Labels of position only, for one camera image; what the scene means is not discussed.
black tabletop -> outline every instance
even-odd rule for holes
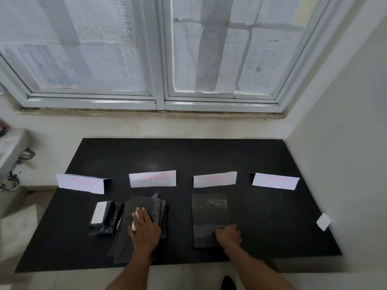
[[[176,187],[131,188],[129,173],[177,171]],[[194,175],[237,171],[236,185],[193,188]],[[300,177],[296,189],[252,186],[255,172]],[[111,178],[104,195],[58,188],[16,269],[60,271],[110,268],[112,237],[89,236],[97,202],[131,196],[170,204],[168,237],[154,264],[226,261],[222,249],[194,249],[191,195],[225,193],[242,248],[257,259],[340,255],[321,212],[282,140],[117,139],[82,140],[66,173]]]

sink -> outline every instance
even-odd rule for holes
[[[12,170],[28,144],[28,135],[25,129],[10,129],[4,136],[0,137],[0,183]]]

hand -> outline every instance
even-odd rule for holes
[[[128,234],[133,241],[133,254],[140,254],[145,258],[150,258],[153,249],[159,243],[161,229],[153,224],[146,209],[136,209],[138,217],[135,213],[132,214],[134,227],[136,231],[132,231],[131,226],[128,226]]]
[[[236,229],[236,224],[228,225],[224,229],[217,229],[215,235],[216,240],[224,249],[230,246],[239,246],[242,242],[241,232]]]

shoe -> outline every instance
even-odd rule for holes
[[[230,276],[225,276],[223,278],[222,286],[220,290],[236,290],[235,283]]]

finger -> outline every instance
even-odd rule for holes
[[[148,212],[145,208],[142,208],[141,210],[143,212],[145,223],[152,223],[151,217],[149,216]]]
[[[143,215],[142,210],[140,208],[137,208],[136,211],[137,211],[137,214],[138,214],[138,222],[139,222],[139,224],[144,224],[144,215]]]
[[[136,228],[136,230],[138,229],[138,218],[137,218],[137,215],[135,213],[132,213],[132,218],[133,218],[133,222],[134,222],[134,228]]]
[[[130,238],[131,238],[132,241],[133,241],[133,238],[134,238],[134,232],[132,231],[131,226],[128,226],[128,234],[129,234]]]

